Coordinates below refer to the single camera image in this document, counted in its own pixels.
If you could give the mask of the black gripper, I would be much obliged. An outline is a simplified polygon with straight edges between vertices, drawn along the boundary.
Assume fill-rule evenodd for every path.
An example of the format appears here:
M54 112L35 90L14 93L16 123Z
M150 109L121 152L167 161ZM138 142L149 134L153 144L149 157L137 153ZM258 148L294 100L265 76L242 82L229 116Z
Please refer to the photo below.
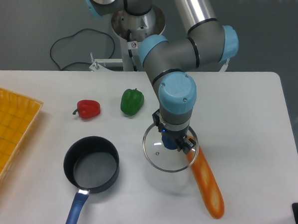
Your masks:
M182 151L183 153L188 154L195 146L195 140L193 138L185 137L189 125L173 125L168 123L162 123L160 120L160 111L157 110L152 114L153 124L158 128L158 131L161 133L162 139L176 141L178 152Z

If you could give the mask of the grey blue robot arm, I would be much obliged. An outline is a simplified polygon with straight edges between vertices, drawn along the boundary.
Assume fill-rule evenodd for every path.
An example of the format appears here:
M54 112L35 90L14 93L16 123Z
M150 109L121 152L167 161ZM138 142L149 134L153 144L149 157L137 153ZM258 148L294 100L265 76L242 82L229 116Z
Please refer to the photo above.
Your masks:
M188 153L196 147L187 133L197 89L187 71L234 57L239 48L236 31L219 24L209 0L174 0L187 36L172 43L162 34L165 23L152 0L85 1L96 16L112 14L111 26L119 37L139 43L123 52L123 62L147 73L159 101L153 124L164 146Z

